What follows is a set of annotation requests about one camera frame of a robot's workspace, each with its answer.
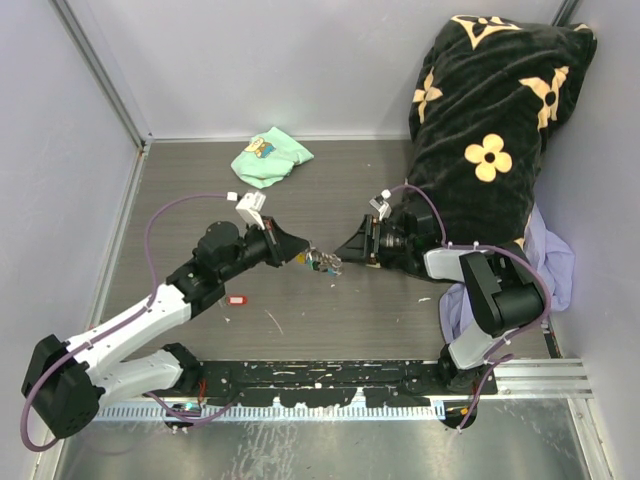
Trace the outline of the blue handled key ring organizer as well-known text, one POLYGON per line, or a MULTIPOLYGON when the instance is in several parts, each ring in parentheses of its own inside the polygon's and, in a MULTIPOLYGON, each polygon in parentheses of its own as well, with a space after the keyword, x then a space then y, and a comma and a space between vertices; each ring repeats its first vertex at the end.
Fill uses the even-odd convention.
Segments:
POLYGON ((339 276, 343 271, 342 260, 334 253, 325 253, 315 247, 309 247, 296 256, 296 261, 313 271, 339 276))

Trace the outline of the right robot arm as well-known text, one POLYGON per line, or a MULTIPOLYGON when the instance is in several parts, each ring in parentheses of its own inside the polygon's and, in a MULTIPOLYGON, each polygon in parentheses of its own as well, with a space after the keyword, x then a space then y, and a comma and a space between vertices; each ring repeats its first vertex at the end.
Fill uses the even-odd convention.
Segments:
POLYGON ((455 282, 468 295, 471 321, 441 350, 436 378, 459 394, 482 375, 482 367, 507 335, 537 320, 546 295, 522 249, 441 244, 431 208, 419 202, 377 216, 367 214, 335 250, 342 261, 400 270, 432 282, 455 282))

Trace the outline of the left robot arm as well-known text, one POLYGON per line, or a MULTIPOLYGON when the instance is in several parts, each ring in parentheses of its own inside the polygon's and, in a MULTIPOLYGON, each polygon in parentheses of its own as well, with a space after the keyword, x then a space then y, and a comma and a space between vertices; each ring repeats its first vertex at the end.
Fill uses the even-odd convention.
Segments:
POLYGON ((215 222, 191 258, 147 298, 65 341, 55 335, 41 339, 21 387, 26 403, 20 434, 25 446, 41 449, 29 438, 31 412, 59 441, 83 430, 100 409, 114 402, 157 390, 172 390, 178 396, 194 393, 200 384, 200 363, 185 347, 170 344, 138 360, 129 355, 216 304, 226 294, 227 281, 260 263, 278 268, 309 245, 269 216, 244 233, 231 222, 215 222))

